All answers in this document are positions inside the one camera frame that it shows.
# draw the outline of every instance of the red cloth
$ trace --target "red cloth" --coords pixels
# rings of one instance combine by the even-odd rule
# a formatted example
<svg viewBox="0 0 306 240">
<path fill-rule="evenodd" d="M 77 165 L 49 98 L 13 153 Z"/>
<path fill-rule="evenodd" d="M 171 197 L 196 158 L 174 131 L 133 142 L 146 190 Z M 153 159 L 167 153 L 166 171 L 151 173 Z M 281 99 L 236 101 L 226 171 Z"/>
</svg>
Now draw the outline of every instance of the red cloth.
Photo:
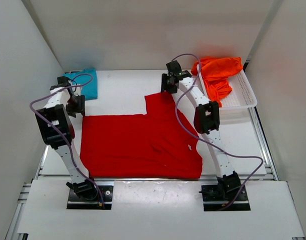
<svg viewBox="0 0 306 240">
<path fill-rule="evenodd" d="M 217 101 L 218 105 L 222 107 L 220 100 L 232 91 L 228 78 L 238 74 L 243 69 L 241 58 L 206 56 L 201 58 L 200 62 L 207 96 L 211 101 Z M 197 65 L 198 62 L 195 62 L 191 69 L 191 73 L 195 76 L 198 74 Z"/>
<path fill-rule="evenodd" d="M 83 118 L 80 158 L 90 175 L 198 179 L 202 158 L 196 151 L 197 140 L 179 125 L 172 95 L 148 95 L 145 102 L 145 115 Z M 184 126 L 197 135 L 179 110 L 178 115 Z"/>
</svg>

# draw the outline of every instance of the white tabletop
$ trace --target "white tabletop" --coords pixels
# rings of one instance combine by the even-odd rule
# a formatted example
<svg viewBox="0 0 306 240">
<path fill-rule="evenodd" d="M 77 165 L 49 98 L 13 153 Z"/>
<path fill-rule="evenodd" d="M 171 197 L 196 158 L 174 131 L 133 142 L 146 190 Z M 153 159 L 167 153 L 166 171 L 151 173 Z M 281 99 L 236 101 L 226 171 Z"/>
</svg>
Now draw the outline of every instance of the white tabletop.
<svg viewBox="0 0 306 240">
<path fill-rule="evenodd" d="M 144 96 L 160 92 L 161 75 L 165 72 L 165 70 L 96 71 L 98 99 L 85 102 L 85 114 L 87 116 L 146 114 Z M 181 91 L 174 94 L 174 100 L 176 101 L 181 94 Z M 181 100 L 179 110 L 193 124 L 195 109 L 186 97 Z M 79 153 L 82 117 L 79 115 L 70 119 L 75 130 L 74 144 Z M 259 142 L 247 110 L 235 112 L 234 115 L 221 112 L 220 134 L 227 152 L 235 155 L 261 156 Z M 215 175 L 214 163 L 206 144 L 198 142 L 197 151 L 203 158 L 202 175 Z M 258 159 L 229 158 L 240 175 L 250 174 L 259 165 Z M 62 159 L 50 147 L 41 174 L 69 175 Z M 265 175 L 265 167 L 262 166 L 256 174 Z"/>
<path fill-rule="evenodd" d="M 203 211 L 201 181 L 115 181 L 112 210 L 66 209 L 67 179 L 34 180 L 28 240 L 291 240 L 304 237 L 288 184 L 250 181 L 250 211 Z"/>
</svg>

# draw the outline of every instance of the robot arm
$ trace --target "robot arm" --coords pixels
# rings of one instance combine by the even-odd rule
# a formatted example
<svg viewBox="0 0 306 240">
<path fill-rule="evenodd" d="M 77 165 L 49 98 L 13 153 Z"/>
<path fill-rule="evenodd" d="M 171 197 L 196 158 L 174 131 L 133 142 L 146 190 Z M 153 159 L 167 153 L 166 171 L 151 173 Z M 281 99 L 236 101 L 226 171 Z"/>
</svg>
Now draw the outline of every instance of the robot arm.
<svg viewBox="0 0 306 240">
<path fill-rule="evenodd" d="M 220 137 L 220 112 L 219 104 L 210 101 L 197 86 L 192 86 L 194 80 L 188 71 L 182 71 L 181 66 L 175 60 L 166 64 L 168 73 L 162 74 L 161 92 L 176 93 L 180 89 L 195 108 L 194 127 L 205 141 L 224 149 Z M 208 144 L 218 181 L 218 192 L 224 199 L 235 196 L 241 187 L 238 174 L 231 165 L 228 156 L 219 149 Z"/>
<path fill-rule="evenodd" d="M 50 88 L 51 94 L 71 85 L 70 79 L 65 76 L 58 77 L 57 82 L 58 85 Z M 81 113 L 83 116 L 85 115 L 85 96 L 75 96 L 71 88 L 65 89 L 53 95 L 48 100 L 47 104 L 37 111 L 55 125 L 70 143 L 73 159 L 71 158 L 69 146 L 63 138 L 44 120 L 36 115 L 43 141 L 46 145 L 50 145 L 60 155 L 70 174 L 72 181 L 71 183 L 66 183 L 66 185 L 74 190 L 75 194 L 79 197 L 84 197 L 86 199 L 94 198 L 98 192 L 94 184 L 85 178 L 85 176 L 89 177 L 89 171 L 83 165 L 75 148 L 75 132 L 69 118 L 69 116 L 75 117 L 78 113 Z"/>
</svg>

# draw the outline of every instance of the red shirt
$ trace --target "red shirt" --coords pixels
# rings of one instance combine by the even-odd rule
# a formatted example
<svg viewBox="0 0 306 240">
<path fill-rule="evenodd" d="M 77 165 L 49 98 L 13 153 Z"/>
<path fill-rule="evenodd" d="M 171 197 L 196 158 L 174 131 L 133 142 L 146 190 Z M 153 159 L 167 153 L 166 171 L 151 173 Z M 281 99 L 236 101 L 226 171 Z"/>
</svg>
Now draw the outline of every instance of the red shirt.
<svg viewBox="0 0 306 240">
<path fill-rule="evenodd" d="M 200 178 L 203 161 L 197 140 L 179 125 L 172 95 L 148 95 L 145 102 L 147 114 L 83 118 L 80 157 L 90 176 Z M 197 135 L 177 111 L 183 125 Z"/>
</svg>

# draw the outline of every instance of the white wall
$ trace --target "white wall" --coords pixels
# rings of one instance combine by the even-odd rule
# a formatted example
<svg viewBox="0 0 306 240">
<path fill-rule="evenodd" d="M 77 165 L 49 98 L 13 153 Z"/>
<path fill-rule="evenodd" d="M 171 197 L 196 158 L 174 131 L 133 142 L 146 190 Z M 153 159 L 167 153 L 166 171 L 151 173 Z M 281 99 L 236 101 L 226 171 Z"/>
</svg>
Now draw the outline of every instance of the white wall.
<svg viewBox="0 0 306 240">
<path fill-rule="evenodd" d="M 187 52 L 244 62 L 273 0 L 31 0 L 65 71 L 165 69 Z M 190 69 L 195 60 L 181 59 Z"/>
<path fill-rule="evenodd" d="M 306 234 L 306 0 L 284 0 L 246 74 L 277 173 L 288 181 Z"/>
<path fill-rule="evenodd" d="M 29 103 L 63 71 L 19 0 L 0 0 L 0 240 L 44 150 Z"/>
</svg>

